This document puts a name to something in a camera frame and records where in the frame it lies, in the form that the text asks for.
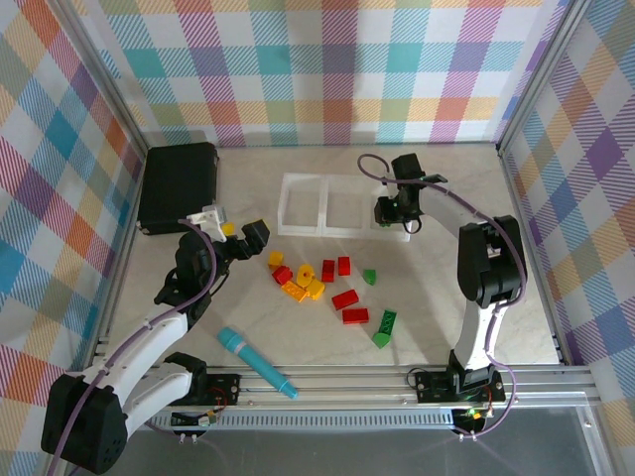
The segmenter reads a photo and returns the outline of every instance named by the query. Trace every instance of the blue pen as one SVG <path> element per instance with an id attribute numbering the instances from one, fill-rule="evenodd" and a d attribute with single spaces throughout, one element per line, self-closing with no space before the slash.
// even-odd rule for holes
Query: blue pen
<path id="1" fill-rule="evenodd" d="M 298 397 L 298 390 L 291 385 L 289 380 L 272 367 L 263 356 L 247 345 L 245 339 L 235 330 L 224 327 L 216 336 L 218 341 L 229 352 L 240 357 L 249 367 L 269 382 L 278 392 L 282 392 L 290 399 Z"/>

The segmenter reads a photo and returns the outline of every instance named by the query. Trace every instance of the colorful checkered backdrop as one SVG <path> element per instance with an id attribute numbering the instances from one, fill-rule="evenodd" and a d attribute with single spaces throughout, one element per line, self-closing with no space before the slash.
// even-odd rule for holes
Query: colorful checkered backdrop
<path id="1" fill-rule="evenodd" d="M 81 363 L 141 161 L 45 0 L 0 0 L 0 474 L 36 465 Z"/>
<path id="2" fill-rule="evenodd" d="M 509 165 L 576 364 L 635 474 L 635 2 L 596 0 Z"/>
<path id="3" fill-rule="evenodd" d="M 571 0 L 559 0 L 558 5 L 554 9 L 551 18 L 549 19 L 549 23 L 543 32 L 543 35 L 540 37 L 538 44 L 536 45 L 536 49 L 534 50 L 531 58 L 527 62 L 525 66 L 525 70 L 523 74 L 516 84 L 516 88 L 514 89 L 514 94 L 512 95 L 507 107 L 505 108 L 505 112 L 503 113 L 503 117 L 496 128 L 496 133 L 494 134 L 494 142 L 498 142 L 505 131 L 505 127 L 509 123 L 510 119 L 516 112 L 516 106 L 518 105 L 520 98 L 525 93 L 525 89 L 529 84 L 529 80 L 532 77 L 532 74 L 536 70 L 536 67 L 539 64 L 539 61 L 543 57 L 543 54 L 547 50 L 547 46 L 549 45 L 549 41 L 552 38 L 552 35 L 556 31 L 556 28 L 560 24 L 561 19 L 563 18 L 563 14 L 567 9 Z"/>
<path id="4" fill-rule="evenodd" d="M 153 144 L 228 147 L 492 139 L 559 1 L 73 3 Z"/>

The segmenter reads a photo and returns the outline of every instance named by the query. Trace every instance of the orange block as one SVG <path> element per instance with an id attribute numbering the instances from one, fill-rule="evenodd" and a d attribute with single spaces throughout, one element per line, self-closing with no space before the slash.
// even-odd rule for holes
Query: orange block
<path id="1" fill-rule="evenodd" d="M 309 295 L 308 291 L 303 290 L 297 284 L 295 284 L 293 281 L 287 281 L 286 283 L 284 283 L 283 286 L 282 286 L 282 291 L 287 293 L 289 296 L 291 296 L 297 302 L 302 302 L 303 299 L 306 298 Z"/>

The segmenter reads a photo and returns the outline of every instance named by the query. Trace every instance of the clear plastic tray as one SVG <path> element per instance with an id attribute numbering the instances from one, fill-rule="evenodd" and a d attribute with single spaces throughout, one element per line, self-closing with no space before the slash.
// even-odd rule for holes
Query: clear plastic tray
<path id="1" fill-rule="evenodd" d="M 410 241 L 402 225 L 375 223 L 377 198 L 387 195 L 385 185 L 364 176 L 285 174 L 278 234 Z"/>

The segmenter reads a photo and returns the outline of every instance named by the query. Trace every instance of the black case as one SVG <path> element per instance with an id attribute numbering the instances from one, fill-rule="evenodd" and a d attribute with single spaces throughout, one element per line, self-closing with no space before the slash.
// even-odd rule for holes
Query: black case
<path id="1" fill-rule="evenodd" d="M 146 235 L 188 231 L 178 220 L 216 202 L 216 148 L 208 142 L 150 149 L 137 227 Z"/>

